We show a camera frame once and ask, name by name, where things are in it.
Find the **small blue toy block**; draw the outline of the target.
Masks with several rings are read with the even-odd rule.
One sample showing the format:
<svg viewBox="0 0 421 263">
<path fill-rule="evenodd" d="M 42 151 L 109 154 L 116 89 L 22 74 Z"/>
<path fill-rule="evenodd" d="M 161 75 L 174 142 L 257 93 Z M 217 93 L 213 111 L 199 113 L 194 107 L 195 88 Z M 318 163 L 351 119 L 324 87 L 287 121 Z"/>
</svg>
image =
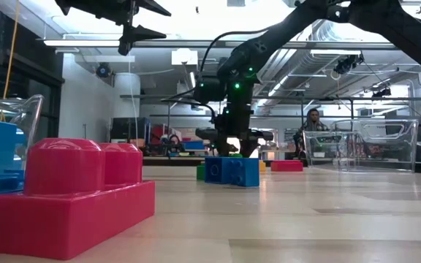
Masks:
<svg viewBox="0 0 421 263">
<path fill-rule="evenodd" d="M 232 159 L 229 157 L 205 158 L 205 182 L 215 184 L 230 184 L 232 177 L 230 168 Z"/>
<path fill-rule="evenodd" d="M 230 162 L 230 183 L 234 186 L 259 186 L 259 160 L 251 158 L 233 158 Z"/>
</svg>

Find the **clear plastic bin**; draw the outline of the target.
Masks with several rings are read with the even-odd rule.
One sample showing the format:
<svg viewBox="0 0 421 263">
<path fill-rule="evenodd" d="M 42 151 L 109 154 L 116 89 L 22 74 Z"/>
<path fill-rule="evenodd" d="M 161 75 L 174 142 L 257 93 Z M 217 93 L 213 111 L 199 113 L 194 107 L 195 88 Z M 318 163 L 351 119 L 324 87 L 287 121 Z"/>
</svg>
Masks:
<svg viewBox="0 0 421 263">
<path fill-rule="evenodd" d="M 418 128 L 412 119 L 336 121 L 303 133 L 307 162 L 338 172 L 413 172 Z"/>
<path fill-rule="evenodd" d="M 16 153 L 23 153 L 22 169 L 26 165 L 28 150 L 37 133 L 43 100 L 42 95 L 34 95 L 28 99 L 0 99 L 0 121 L 15 124 L 25 134 L 26 145 L 16 149 Z"/>
</svg>

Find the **long red toy block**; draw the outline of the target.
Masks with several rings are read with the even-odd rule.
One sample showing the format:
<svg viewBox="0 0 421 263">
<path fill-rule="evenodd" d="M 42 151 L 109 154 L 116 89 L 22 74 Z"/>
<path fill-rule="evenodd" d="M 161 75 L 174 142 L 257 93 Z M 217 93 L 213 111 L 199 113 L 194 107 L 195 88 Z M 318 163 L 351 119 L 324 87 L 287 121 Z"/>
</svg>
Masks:
<svg viewBox="0 0 421 263">
<path fill-rule="evenodd" d="M 302 172 L 303 163 L 299 160 L 275 160 L 270 168 L 272 172 Z"/>
</svg>

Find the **ceiling strip light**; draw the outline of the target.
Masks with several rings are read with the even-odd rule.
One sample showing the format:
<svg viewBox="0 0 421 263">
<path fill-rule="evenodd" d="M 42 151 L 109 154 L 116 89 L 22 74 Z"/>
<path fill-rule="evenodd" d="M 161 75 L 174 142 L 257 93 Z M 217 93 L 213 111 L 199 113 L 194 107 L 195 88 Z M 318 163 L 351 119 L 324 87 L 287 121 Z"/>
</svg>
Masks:
<svg viewBox="0 0 421 263">
<path fill-rule="evenodd" d="M 311 50 L 311 55 L 359 56 L 361 50 Z"/>
<path fill-rule="evenodd" d="M 51 47 L 118 47 L 118 40 L 93 39 L 46 39 L 43 41 Z"/>
</svg>

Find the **black round ceiling fixture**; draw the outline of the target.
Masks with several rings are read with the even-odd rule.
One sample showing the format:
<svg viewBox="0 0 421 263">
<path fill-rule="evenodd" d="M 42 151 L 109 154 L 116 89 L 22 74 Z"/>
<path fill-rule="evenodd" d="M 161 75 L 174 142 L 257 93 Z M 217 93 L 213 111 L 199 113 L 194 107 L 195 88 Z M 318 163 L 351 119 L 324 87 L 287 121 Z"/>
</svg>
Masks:
<svg viewBox="0 0 421 263">
<path fill-rule="evenodd" d="M 99 66 L 96 68 L 96 76 L 100 78 L 107 78 L 111 76 L 112 69 L 108 62 L 100 62 Z"/>
</svg>

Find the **black overhead rail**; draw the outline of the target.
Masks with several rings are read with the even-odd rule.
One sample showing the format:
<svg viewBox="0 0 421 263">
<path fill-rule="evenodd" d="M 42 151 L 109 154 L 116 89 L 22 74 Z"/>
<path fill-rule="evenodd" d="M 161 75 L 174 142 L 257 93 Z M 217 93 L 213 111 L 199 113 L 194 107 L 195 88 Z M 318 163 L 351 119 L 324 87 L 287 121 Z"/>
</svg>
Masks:
<svg viewBox="0 0 421 263">
<path fill-rule="evenodd" d="M 165 95 L 120 95 L 122 99 L 166 99 Z M 421 101 L 421 97 L 341 97 L 341 96 L 253 96 L 252 99 L 260 100 L 317 100 L 317 101 L 335 101 L 335 100 L 353 100 L 353 101 Z"/>
</svg>

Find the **white ceiling box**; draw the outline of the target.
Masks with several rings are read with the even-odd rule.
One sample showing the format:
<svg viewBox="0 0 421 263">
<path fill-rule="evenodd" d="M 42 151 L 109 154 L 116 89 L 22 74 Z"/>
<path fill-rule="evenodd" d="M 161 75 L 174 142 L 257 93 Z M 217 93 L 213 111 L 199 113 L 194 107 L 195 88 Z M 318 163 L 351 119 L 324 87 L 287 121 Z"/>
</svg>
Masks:
<svg viewBox="0 0 421 263">
<path fill-rule="evenodd" d="M 197 65 L 198 52 L 188 48 L 178 48 L 172 51 L 171 64 L 172 65 Z"/>
</svg>

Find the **large red two-stud block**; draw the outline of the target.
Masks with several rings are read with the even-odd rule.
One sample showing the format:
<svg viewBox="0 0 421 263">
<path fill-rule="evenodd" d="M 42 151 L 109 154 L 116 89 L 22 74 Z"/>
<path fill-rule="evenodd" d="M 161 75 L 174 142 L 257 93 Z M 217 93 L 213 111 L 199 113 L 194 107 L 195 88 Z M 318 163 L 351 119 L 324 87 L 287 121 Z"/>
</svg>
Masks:
<svg viewBox="0 0 421 263">
<path fill-rule="evenodd" d="M 45 138 L 29 149 L 23 191 L 0 194 L 0 254 L 72 259 L 154 213 L 136 146 Z"/>
</svg>

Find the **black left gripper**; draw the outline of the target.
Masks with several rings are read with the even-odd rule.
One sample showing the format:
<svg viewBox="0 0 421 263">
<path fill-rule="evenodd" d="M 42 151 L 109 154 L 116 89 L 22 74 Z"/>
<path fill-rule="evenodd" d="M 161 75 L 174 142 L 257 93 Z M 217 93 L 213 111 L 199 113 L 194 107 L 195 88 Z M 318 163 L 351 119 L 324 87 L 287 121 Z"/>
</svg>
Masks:
<svg viewBox="0 0 421 263">
<path fill-rule="evenodd" d="M 118 53 L 127 56 L 133 44 L 149 39 L 165 39 L 167 36 L 158 31 L 126 25 L 130 18 L 136 15 L 139 7 L 160 15 L 170 17 L 172 14 L 155 0 L 55 0 L 64 15 L 68 15 L 71 8 L 79 9 L 94 15 L 97 19 L 107 19 L 117 26 L 124 25 L 123 34 L 119 38 Z"/>
</svg>

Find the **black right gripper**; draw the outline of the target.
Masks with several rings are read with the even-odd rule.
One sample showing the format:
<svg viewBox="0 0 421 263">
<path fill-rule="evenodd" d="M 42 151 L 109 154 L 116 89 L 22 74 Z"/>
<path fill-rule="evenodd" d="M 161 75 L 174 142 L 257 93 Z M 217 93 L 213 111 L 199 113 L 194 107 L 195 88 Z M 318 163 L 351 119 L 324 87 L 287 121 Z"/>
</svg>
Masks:
<svg viewBox="0 0 421 263">
<path fill-rule="evenodd" d="M 223 101 L 227 104 L 221 113 L 211 115 L 210 122 L 214 127 L 198 129 L 196 135 L 214 142 L 222 137 L 236 137 L 240 140 L 240 155 L 249 158 L 259 147 L 258 140 L 273 139 L 273 133 L 270 131 L 250 128 L 250 118 L 254 114 L 251 108 L 253 87 L 259 83 L 259 79 L 254 72 L 227 75 L 223 78 L 217 76 L 217 78 L 225 84 L 226 96 Z M 216 142 L 216 150 L 220 157 L 228 156 L 231 148 L 232 145 L 226 140 Z"/>
</svg>

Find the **person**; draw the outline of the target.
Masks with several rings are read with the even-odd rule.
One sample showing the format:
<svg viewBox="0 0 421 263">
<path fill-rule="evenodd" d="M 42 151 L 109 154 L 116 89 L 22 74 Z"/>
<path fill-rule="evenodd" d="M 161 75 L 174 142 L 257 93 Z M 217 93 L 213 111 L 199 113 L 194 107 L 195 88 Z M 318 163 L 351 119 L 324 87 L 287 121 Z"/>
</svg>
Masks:
<svg viewBox="0 0 421 263">
<path fill-rule="evenodd" d="M 310 109 L 306 116 L 306 121 L 293 136 L 295 146 L 298 148 L 303 144 L 303 132 L 326 132 L 329 128 L 320 121 L 318 109 Z"/>
</svg>

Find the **white cylindrical tank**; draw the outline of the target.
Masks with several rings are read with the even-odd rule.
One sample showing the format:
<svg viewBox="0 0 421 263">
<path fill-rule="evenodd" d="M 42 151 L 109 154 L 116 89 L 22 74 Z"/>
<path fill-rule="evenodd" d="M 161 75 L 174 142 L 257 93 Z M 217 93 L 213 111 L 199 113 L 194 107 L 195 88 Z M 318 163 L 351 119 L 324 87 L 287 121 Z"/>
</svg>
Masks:
<svg viewBox="0 0 421 263">
<path fill-rule="evenodd" d="M 113 117 L 133 118 L 140 116 L 140 100 L 133 98 L 140 95 L 140 77 L 133 73 L 117 73 L 113 88 Z"/>
</svg>

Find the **blue crate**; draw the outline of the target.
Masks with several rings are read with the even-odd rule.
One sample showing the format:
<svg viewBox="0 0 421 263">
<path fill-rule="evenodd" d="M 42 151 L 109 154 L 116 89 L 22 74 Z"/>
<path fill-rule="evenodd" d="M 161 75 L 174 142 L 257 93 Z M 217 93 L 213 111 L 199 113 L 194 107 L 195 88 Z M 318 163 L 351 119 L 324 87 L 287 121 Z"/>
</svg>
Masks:
<svg viewBox="0 0 421 263">
<path fill-rule="evenodd" d="M 181 144 L 185 150 L 205 150 L 203 140 L 182 141 Z"/>
</svg>

